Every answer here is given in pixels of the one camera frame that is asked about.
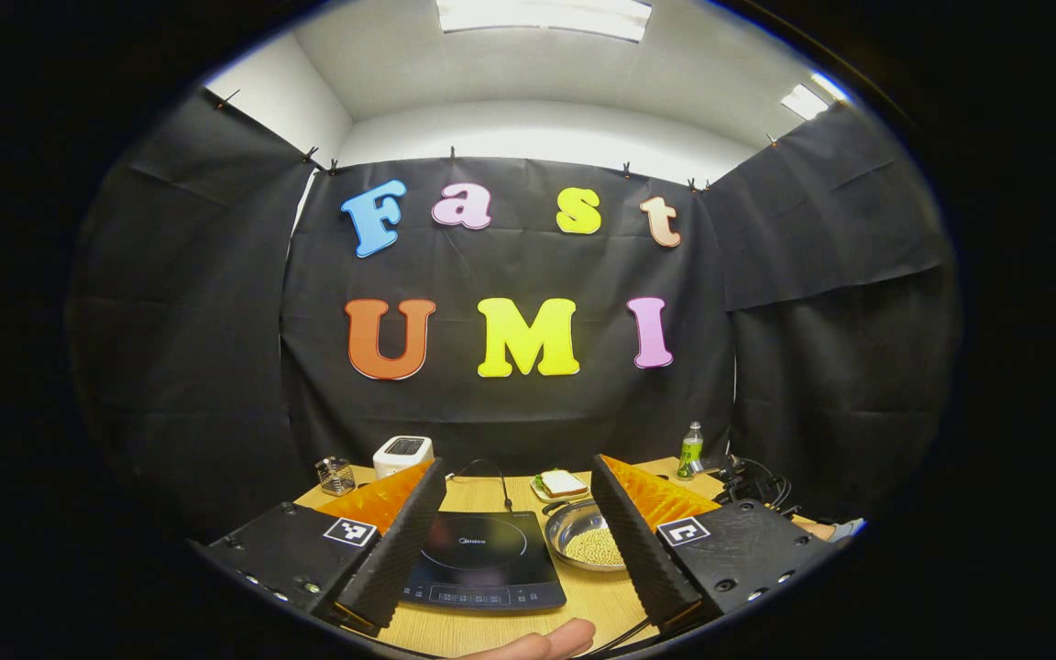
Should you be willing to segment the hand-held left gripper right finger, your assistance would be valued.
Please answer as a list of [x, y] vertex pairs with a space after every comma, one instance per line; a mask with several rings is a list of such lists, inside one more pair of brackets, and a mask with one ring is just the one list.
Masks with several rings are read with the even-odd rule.
[[595, 456], [590, 487], [634, 592], [662, 634], [749, 609], [840, 551], [762, 502], [717, 504], [611, 456]]

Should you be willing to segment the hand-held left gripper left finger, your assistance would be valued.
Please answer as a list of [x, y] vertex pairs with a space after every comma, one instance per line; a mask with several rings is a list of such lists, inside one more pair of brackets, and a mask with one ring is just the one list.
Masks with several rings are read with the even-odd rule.
[[288, 609], [377, 634], [392, 622], [445, 495], [437, 458], [324, 507], [282, 502], [206, 544], [203, 557]]

